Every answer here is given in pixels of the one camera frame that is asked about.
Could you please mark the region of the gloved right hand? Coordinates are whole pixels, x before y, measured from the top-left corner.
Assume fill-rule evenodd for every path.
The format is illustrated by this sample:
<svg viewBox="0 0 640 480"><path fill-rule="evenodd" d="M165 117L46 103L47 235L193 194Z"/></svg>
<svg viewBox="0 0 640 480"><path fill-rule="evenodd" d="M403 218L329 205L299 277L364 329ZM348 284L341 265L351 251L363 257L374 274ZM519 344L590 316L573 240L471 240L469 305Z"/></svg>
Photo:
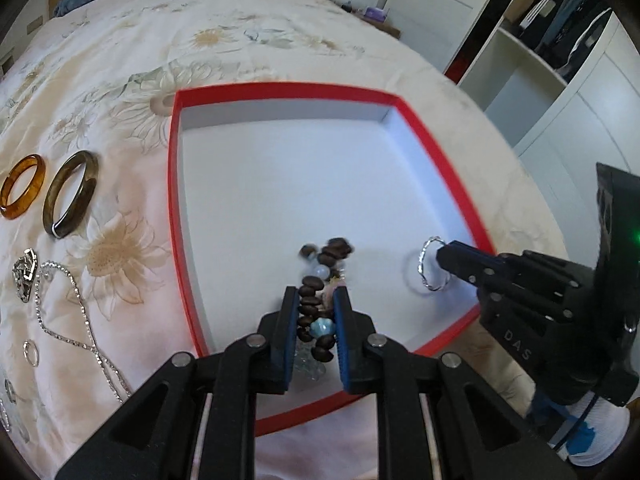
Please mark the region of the gloved right hand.
<svg viewBox="0 0 640 480"><path fill-rule="evenodd" d="M574 404L561 405L537 389L525 420L572 465L591 467L604 462L623 443L631 411L593 392Z"/></svg>

